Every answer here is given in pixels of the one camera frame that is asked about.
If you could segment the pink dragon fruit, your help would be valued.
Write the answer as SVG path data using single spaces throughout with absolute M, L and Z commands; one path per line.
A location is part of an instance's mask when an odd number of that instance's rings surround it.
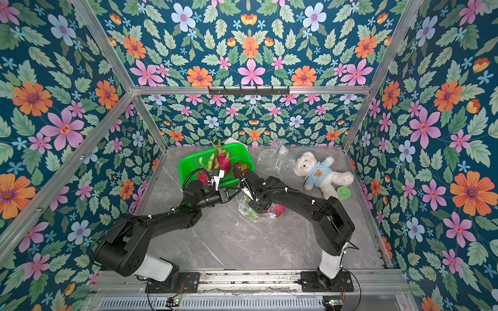
M 272 204 L 266 211 L 263 211 L 262 214 L 259 214 L 250 209 L 249 214 L 247 214 L 246 216 L 250 220 L 274 220 L 282 216 L 286 210 L 287 208 L 284 206 Z
M 232 166 L 232 172 L 236 179 L 241 179 L 250 172 L 250 165 L 247 163 L 237 162 Z
M 215 168 L 215 154 L 207 156 L 201 156 L 198 159 L 198 164 L 202 170 L 197 172 L 197 180 L 201 181 L 205 187 L 210 186 L 210 173 L 213 172 Z
M 212 145 L 216 150 L 216 156 L 213 161 L 213 168 L 215 170 L 224 171 L 225 175 L 227 176 L 231 170 L 230 153 L 222 148 L 220 141 L 218 141 L 217 145 L 215 145 L 214 143 L 212 143 Z

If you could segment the clear zip-top bag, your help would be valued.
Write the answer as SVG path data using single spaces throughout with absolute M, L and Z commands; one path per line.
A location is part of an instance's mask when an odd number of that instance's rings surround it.
M 269 208 L 268 207 L 265 209 L 265 208 L 261 208 L 258 206 L 255 206 L 255 207 L 249 206 L 248 205 L 249 196 L 247 196 L 245 193 L 238 194 L 236 196 L 236 199 L 237 199 L 237 203 L 239 204 L 239 207 L 238 207 L 239 212 L 241 213 L 241 215 L 243 217 L 245 217 L 247 219 L 249 219 L 249 218 L 246 215 L 249 214 L 250 209 L 259 213 L 259 214 L 262 214 L 263 211 L 266 211 Z M 259 221 L 270 221 L 270 220 L 252 220 L 252 221 L 259 222 Z
M 257 157 L 256 168 L 267 174 L 281 174 L 294 168 L 295 157 L 280 140 L 271 142 Z

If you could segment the green plastic basket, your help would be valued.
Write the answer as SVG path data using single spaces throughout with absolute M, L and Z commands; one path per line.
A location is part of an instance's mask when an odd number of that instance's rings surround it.
M 239 143 L 232 143 L 229 145 L 221 145 L 224 150 L 227 150 L 230 153 L 230 163 L 231 165 L 236 164 L 237 162 L 241 163 L 247 163 L 250 165 L 250 171 L 254 172 L 255 171 L 255 166 L 253 163 L 252 158 L 250 157 L 250 154 L 247 150 L 246 147 L 244 147 L 242 144 Z M 198 164 L 198 159 L 201 156 L 207 156 L 210 157 L 210 155 L 215 154 L 216 156 L 216 150 L 214 147 L 211 149 L 202 151 L 202 152 L 197 152 L 195 154 L 192 154 L 190 156 L 185 157 L 180 161 L 180 164 L 178 166 L 179 169 L 179 175 L 180 175 L 180 181 L 182 184 L 185 183 L 185 181 L 188 179 L 188 176 L 191 173 L 194 173 L 192 177 L 190 177 L 189 182 L 193 180 L 197 180 L 197 172 L 202 170 L 200 165 Z M 221 187 L 234 187 L 238 184 L 239 179 L 236 179 L 233 175 L 232 172 L 232 167 L 228 175 L 226 176 L 224 174 L 223 179 L 220 181 L 220 186 Z

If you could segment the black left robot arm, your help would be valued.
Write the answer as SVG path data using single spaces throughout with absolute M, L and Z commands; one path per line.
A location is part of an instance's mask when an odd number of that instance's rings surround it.
M 238 187 L 205 187 L 201 181 L 191 182 L 182 190 L 178 207 L 155 215 L 122 216 L 108 232 L 95 252 L 95 260 L 105 268 L 127 277 L 166 282 L 176 266 L 168 260 L 148 253 L 150 241 L 166 233 L 193 227 L 201 218 L 202 210 L 227 203 L 241 189 Z

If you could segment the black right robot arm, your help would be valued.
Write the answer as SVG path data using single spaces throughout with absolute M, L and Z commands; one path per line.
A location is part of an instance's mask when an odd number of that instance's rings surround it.
M 355 231 L 355 225 L 339 199 L 317 198 L 293 189 L 278 178 L 270 176 L 264 180 L 254 172 L 242 177 L 241 186 L 254 210 L 266 211 L 276 204 L 309 221 L 322 249 L 319 272 L 330 280 L 337 278 L 344 251 Z

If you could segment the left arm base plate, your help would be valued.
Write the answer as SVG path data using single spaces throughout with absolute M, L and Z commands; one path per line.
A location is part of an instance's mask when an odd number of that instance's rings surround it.
M 173 272 L 165 281 L 150 280 L 146 287 L 148 294 L 192 294 L 200 284 L 198 272 Z

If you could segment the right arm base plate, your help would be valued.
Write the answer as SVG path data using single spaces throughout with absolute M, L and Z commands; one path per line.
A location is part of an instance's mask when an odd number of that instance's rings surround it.
M 301 272 L 296 284 L 302 287 L 303 292 L 353 292 L 354 282 L 351 273 L 341 270 L 339 274 L 330 279 L 319 270 Z

